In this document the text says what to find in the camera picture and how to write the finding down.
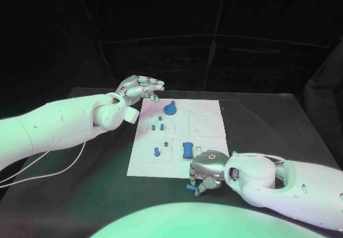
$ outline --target small blue part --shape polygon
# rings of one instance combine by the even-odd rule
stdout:
[[[175,101],[169,105],[165,106],[165,113],[172,116],[176,114],[176,106],[175,106]]]
[[[184,158],[194,159],[194,144],[191,142],[184,143]]]
[[[159,147],[156,147],[156,157],[161,156]]]
[[[194,186],[194,185],[188,184],[186,189],[197,191],[198,190],[198,186]]]

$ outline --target black table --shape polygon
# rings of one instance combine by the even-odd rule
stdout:
[[[74,88],[70,98],[114,89]],[[158,92],[161,98],[220,100],[230,152],[264,153],[339,169],[323,140],[292,94]],[[133,106],[140,110],[142,101]],[[224,183],[201,198],[186,190],[188,179],[129,177],[137,124],[122,126],[87,142],[75,165],[63,174],[14,185],[0,202],[0,237],[90,237],[133,212],[175,202],[233,205],[267,213],[328,237],[322,229],[269,208],[251,206]],[[83,144],[48,153],[16,180],[61,171],[75,160]],[[42,155],[29,157],[28,164]]]

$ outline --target white board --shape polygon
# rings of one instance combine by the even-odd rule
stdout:
[[[172,101],[178,112],[169,116],[165,106]],[[161,99],[156,103],[143,99],[127,176],[188,179],[192,159],[184,159],[185,142],[194,143],[194,156],[207,150],[230,156],[218,100]],[[155,156],[156,147],[161,156]]]

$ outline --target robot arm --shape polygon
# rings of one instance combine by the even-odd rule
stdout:
[[[218,151],[207,151],[191,163],[191,182],[195,175],[205,177],[197,197],[207,189],[218,188],[218,181],[224,180],[253,206],[267,207],[315,226],[343,231],[341,170],[290,160],[273,162],[264,155],[234,153],[230,158]],[[276,189],[276,177],[284,182],[280,189]]]
[[[140,112],[130,107],[140,98],[159,102],[155,90],[165,83],[133,75],[114,93],[48,103],[22,116],[0,120],[0,170],[28,156],[71,148],[119,128],[136,123]]]

